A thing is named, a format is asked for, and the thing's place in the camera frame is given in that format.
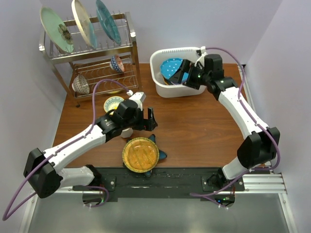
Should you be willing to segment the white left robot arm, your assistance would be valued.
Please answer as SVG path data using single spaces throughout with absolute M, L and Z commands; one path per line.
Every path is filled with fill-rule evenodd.
M 96 190 L 102 182 L 101 174 L 92 165 L 68 170 L 66 166 L 94 147 L 121 135 L 126 129 L 152 131 L 157 127 L 152 107 L 148 117 L 136 100 L 124 100 L 116 110 L 96 119 L 83 132 L 66 142 L 45 151 L 36 148 L 29 153 L 24 176 L 40 198 L 52 195 L 61 187 L 85 186 Z

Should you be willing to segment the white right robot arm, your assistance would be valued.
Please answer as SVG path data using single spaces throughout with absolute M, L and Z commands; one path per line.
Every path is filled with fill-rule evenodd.
M 188 59 L 172 63 L 164 62 L 162 70 L 173 84 L 199 89 L 206 86 L 209 93 L 221 103 L 237 123 L 244 141 L 237 151 L 237 157 L 219 172 L 216 184 L 227 191 L 235 178 L 252 168 L 275 159 L 279 130 L 270 128 L 248 105 L 231 77 L 225 77 L 223 61 L 218 54 L 204 54 L 195 63 Z

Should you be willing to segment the teal dotted scalloped plate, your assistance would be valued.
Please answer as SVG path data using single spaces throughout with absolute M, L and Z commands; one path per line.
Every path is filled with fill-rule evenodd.
M 170 58 L 165 60 L 160 65 L 160 73 L 163 76 L 164 81 L 169 80 L 169 78 L 177 72 L 178 68 L 181 66 L 183 59 L 181 58 Z

